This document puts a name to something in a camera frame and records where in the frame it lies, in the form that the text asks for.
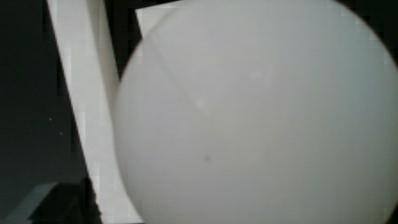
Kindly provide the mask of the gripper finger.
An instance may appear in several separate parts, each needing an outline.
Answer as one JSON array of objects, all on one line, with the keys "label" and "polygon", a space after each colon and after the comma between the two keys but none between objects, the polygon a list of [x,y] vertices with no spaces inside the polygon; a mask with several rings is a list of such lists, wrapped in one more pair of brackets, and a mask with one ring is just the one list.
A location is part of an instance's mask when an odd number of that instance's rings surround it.
[{"label": "gripper finger", "polygon": [[91,185],[85,182],[39,185],[0,224],[96,224]]}]

